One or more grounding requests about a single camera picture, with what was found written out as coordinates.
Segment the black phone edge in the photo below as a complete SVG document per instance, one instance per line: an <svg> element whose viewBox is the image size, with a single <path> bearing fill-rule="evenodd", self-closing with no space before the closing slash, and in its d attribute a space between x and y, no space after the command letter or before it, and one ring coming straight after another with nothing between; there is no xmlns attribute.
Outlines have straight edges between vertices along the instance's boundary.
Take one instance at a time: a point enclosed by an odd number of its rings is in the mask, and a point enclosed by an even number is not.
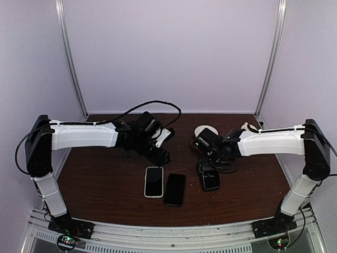
<svg viewBox="0 0 337 253"><path fill-rule="evenodd" d="M204 191L217 190L221 186L220 173L217 171L210 171L203 173L203 189Z"/></svg>

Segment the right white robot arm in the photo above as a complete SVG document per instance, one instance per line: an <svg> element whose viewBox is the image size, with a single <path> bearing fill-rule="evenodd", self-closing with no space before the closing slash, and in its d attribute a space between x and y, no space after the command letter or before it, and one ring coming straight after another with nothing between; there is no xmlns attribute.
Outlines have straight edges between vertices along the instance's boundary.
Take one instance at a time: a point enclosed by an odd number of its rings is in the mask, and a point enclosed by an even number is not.
<svg viewBox="0 0 337 253"><path fill-rule="evenodd" d="M198 126L193 145L205 165L200 172L229 169L236 159L260 154L294 154L305 157L305 166L270 221L273 232L282 232L314 189L330 176L334 150L314 119L289 128L263 130L245 123L222 137L207 125Z"/></svg>

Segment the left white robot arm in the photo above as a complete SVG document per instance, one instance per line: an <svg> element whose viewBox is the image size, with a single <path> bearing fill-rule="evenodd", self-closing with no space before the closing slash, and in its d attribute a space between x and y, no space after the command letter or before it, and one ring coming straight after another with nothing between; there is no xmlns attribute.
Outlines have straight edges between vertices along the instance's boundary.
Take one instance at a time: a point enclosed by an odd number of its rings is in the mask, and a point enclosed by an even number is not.
<svg viewBox="0 0 337 253"><path fill-rule="evenodd" d="M52 151L105 147L135 151L151 164L161 167L170 162L170 153L162 144L175 135L148 112L137 120L124 122L61 122L40 115L25 143L26 168L34 180L55 225L64 234L71 234L76 223L67 216L68 209L60 193L51 164Z"/></svg>

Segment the red floral saucer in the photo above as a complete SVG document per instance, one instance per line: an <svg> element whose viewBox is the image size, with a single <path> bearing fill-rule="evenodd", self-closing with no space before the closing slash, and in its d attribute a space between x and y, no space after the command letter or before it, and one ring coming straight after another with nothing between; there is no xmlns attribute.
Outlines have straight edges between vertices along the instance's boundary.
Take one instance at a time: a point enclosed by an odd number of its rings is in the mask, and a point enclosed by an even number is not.
<svg viewBox="0 0 337 253"><path fill-rule="evenodd" d="M190 146L191 146L191 150L192 151L194 151L194 152L199 152L200 151L199 148L198 148L198 146L197 146L197 144L196 144L195 137L191 137L191 139L190 139Z"/></svg>

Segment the white ceramic bowl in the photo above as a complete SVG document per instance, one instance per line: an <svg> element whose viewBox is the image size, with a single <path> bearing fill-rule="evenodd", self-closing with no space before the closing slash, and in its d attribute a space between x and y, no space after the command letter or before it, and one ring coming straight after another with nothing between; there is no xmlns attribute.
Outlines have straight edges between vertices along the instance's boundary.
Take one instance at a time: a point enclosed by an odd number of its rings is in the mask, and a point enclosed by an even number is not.
<svg viewBox="0 0 337 253"><path fill-rule="evenodd" d="M218 135L218 131L216 128L210 126L210 125L199 125L194 129L194 136L198 137L198 135L204 130L204 129L209 129L211 132L215 133Z"/></svg>

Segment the cream ceramic mug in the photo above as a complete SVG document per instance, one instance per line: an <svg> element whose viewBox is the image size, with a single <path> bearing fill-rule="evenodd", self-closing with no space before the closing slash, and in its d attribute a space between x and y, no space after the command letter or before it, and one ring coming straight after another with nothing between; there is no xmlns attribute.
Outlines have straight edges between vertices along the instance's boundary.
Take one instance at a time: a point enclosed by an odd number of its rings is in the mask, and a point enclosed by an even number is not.
<svg viewBox="0 0 337 253"><path fill-rule="evenodd" d="M248 122L245 122L241 126L241 129L243 129L245 131L250 131L250 132L253 132L253 133L259 133L259 130L255 126L249 124Z"/></svg>

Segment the right aluminium frame post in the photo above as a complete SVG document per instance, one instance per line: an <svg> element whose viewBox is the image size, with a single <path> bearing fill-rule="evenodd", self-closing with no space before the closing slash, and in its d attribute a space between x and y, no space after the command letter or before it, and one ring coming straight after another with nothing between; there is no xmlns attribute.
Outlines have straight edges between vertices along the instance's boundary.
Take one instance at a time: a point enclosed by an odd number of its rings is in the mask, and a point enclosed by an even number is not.
<svg viewBox="0 0 337 253"><path fill-rule="evenodd" d="M260 97L254 113L257 119L261 118L262 109L267 97L267 92L271 84L274 68L276 65L277 53L281 45L282 35L284 31L287 3L287 0L279 0L270 57L267 64L266 74L264 77Z"/></svg>

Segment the aluminium frame post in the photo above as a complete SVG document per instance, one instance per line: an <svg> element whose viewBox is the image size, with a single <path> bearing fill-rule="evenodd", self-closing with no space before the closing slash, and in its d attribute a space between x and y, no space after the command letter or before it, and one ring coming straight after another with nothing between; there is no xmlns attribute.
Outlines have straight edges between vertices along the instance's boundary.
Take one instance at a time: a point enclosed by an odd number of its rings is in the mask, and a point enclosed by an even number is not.
<svg viewBox="0 0 337 253"><path fill-rule="evenodd" d="M60 30L61 30L61 36L62 36L63 47L65 51L67 66L68 66L70 78L72 81L72 86L74 88L75 96L79 103L81 113L84 118L87 118L88 111L87 111L87 108L84 102L80 84L78 82L78 77L76 73L76 68L75 68L75 64L74 64L74 60L72 56L70 40L68 36L68 31L67 31L66 18L65 18L65 13L64 13L64 1L56 0L55 7L56 7L57 19L58 19Z"/></svg>
<svg viewBox="0 0 337 253"><path fill-rule="evenodd" d="M282 35L284 31L287 3L287 0L279 0L270 57L267 64L266 74L264 77L260 97L254 113L257 119L261 118L262 109L267 97L267 92L271 84L274 68L276 65L277 53L281 45Z"/></svg>

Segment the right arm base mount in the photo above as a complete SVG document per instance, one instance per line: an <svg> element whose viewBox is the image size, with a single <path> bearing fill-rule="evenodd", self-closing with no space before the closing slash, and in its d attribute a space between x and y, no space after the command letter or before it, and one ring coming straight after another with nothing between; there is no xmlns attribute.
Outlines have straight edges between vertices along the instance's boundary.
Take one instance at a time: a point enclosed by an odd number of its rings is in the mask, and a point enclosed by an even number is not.
<svg viewBox="0 0 337 253"><path fill-rule="evenodd" d="M294 219L284 220L270 218L252 223L253 233L256 239L267 238L269 246L274 250L285 250L290 244L289 231L298 226Z"/></svg>

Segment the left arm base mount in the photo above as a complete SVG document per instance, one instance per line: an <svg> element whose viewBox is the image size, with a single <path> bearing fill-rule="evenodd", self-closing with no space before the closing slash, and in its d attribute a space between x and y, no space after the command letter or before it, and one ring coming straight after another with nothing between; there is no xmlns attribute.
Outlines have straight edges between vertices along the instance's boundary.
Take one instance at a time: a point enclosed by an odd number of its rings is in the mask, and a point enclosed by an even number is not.
<svg viewBox="0 0 337 253"><path fill-rule="evenodd" d="M56 239L59 250L69 252L74 250L83 239L91 239L94 224L87 221L73 221L74 228L60 229L53 221L49 222L48 229L60 233Z"/></svg>

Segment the left aluminium frame post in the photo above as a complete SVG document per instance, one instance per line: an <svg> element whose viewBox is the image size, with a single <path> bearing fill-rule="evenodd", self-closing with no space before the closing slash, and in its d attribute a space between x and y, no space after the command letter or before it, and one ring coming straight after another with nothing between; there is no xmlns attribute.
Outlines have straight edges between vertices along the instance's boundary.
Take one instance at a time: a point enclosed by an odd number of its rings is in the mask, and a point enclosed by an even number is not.
<svg viewBox="0 0 337 253"><path fill-rule="evenodd" d="M58 19L60 30L61 30L61 36L62 36L63 47L65 51L67 66L68 66L70 78L72 81L72 86L74 88L75 96L79 103L81 113L84 118L87 118L88 111L87 111L87 108L84 102L80 84L78 82L78 77L76 73L76 68L75 68L75 64L74 64L74 60L72 56L70 40L68 36L68 31L67 31L66 18L65 18L65 13L64 13L64 1L56 0L55 7L56 7L57 19Z"/></svg>

